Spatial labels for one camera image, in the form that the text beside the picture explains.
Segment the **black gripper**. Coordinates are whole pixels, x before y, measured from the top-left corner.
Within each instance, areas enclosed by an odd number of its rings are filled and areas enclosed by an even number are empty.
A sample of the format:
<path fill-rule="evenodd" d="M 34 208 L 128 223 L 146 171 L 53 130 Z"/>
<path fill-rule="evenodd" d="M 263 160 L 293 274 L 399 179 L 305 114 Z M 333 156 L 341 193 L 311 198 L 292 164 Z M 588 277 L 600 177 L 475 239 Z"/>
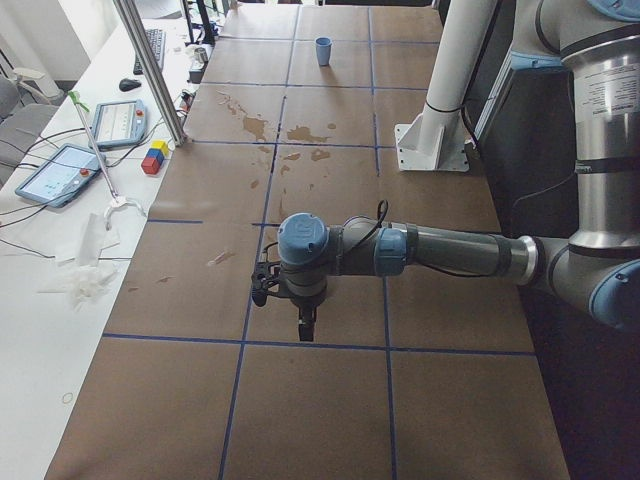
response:
<path fill-rule="evenodd" d="M 285 285 L 293 300 L 321 304 L 326 298 L 327 275 L 322 272 L 293 272 L 285 274 Z M 298 335 L 301 342 L 313 342 L 316 308 L 299 308 Z"/>

